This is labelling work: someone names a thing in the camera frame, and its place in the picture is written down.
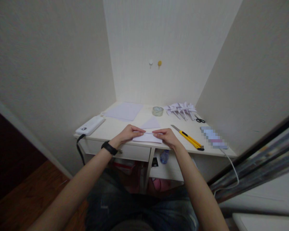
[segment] jeans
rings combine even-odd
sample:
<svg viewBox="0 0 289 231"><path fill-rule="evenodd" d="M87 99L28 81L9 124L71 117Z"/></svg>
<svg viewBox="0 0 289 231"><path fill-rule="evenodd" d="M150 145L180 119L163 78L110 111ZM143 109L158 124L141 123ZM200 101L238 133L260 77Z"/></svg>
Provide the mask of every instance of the jeans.
<svg viewBox="0 0 289 231"><path fill-rule="evenodd" d="M148 204L152 201L152 197L142 196ZM156 231L198 230L199 227L184 186L152 206L142 206L125 190L115 172L107 168L87 200L86 230L111 230L130 219L141 219Z"/></svg>

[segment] plastic bottle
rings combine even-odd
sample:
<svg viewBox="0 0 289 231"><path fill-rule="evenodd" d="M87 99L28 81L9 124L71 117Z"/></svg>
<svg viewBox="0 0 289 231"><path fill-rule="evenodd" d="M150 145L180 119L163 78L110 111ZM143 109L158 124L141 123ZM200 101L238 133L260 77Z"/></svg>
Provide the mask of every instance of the plastic bottle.
<svg viewBox="0 0 289 231"><path fill-rule="evenodd" d="M164 150L160 156L160 161L162 164L167 164L168 159L169 159L169 150Z"/></svg>

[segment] desk drawer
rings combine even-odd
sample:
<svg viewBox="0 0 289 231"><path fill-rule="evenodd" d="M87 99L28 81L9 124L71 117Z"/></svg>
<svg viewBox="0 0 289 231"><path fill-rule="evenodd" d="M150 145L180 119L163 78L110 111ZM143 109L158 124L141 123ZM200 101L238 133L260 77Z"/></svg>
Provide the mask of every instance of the desk drawer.
<svg viewBox="0 0 289 231"><path fill-rule="evenodd" d="M101 146L104 142L81 139L79 143L85 153L97 154L100 151ZM149 161L151 148L123 144L119 147L119 149L122 150L122 153L121 154L117 153L114 156L115 158L140 160L140 161L146 161L146 162Z"/></svg>

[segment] black scissors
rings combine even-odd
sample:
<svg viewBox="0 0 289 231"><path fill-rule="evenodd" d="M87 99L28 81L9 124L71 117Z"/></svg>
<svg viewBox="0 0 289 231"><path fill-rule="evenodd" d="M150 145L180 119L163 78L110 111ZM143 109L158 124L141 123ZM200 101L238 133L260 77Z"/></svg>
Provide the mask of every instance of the black scissors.
<svg viewBox="0 0 289 231"><path fill-rule="evenodd" d="M197 116L196 116L196 121L198 122L198 123L205 123L205 121L203 120L203 119L199 119Z"/></svg>

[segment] desk leg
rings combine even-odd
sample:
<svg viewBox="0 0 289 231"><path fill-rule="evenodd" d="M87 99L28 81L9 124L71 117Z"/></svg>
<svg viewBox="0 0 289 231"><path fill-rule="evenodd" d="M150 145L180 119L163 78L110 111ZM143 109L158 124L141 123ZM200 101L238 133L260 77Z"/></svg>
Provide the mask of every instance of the desk leg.
<svg viewBox="0 0 289 231"><path fill-rule="evenodd" d="M153 161L153 157L154 157L154 153L155 153L155 148L151 148L150 151L150 157L149 157L149 163L148 163L148 169L147 169L147 173L145 176L145 185L144 185L144 193L146 194L147 192L147 187L148 187L148 181L149 181L149 176L150 176L150 171L151 171L151 167L152 167L152 161Z"/></svg>

